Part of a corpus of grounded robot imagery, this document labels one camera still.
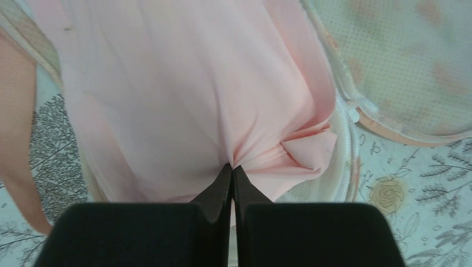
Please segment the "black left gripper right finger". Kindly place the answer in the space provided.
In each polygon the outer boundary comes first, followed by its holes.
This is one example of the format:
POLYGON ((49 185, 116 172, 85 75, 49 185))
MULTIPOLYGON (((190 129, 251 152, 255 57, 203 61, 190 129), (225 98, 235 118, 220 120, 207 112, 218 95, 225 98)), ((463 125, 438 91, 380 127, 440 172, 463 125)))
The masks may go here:
POLYGON ((239 266, 404 266, 374 206, 270 201, 242 167, 232 173, 239 266))

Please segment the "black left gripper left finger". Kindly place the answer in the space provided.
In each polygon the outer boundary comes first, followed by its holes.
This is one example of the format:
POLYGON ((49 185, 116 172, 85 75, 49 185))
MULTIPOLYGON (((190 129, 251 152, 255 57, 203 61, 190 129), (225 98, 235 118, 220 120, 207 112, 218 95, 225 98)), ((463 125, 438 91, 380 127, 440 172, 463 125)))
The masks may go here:
POLYGON ((189 203, 82 203, 56 221, 35 266, 227 266, 232 168, 189 203))

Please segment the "pink bra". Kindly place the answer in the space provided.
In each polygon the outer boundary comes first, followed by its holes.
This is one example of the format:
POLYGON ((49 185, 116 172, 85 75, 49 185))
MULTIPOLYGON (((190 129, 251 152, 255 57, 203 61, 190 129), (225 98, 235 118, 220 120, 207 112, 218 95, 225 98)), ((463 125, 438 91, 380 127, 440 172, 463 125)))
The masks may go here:
POLYGON ((299 1, 27 5, 109 201, 189 201, 225 164, 275 200, 328 167, 335 83, 299 1))

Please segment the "pink floral mesh laundry bag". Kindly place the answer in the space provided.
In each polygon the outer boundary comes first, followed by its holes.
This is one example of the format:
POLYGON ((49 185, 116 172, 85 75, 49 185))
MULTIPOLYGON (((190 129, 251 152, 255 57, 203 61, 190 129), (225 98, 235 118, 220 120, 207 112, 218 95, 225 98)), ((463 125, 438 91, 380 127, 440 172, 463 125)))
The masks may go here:
MULTIPOLYGON (((63 97, 64 84, 56 48, 27 2, 1 2, 1 180, 29 225, 48 234, 52 225, 30 163, 32 115, 40 83, 58 88, 63 97)), ((470 1, 299 2, 335 83, 328 125, 336 141, 329 165, 319 177, 299 183, 319 184, 315 200, 334 200, 334 189, 343 185, 333 171, 356 162, 342 152, 348 147, 345 128, 352 123, 413 146, 471 136, 470 1)), ((92 196, 109 201, 78 141, 77 148, 92 196)))

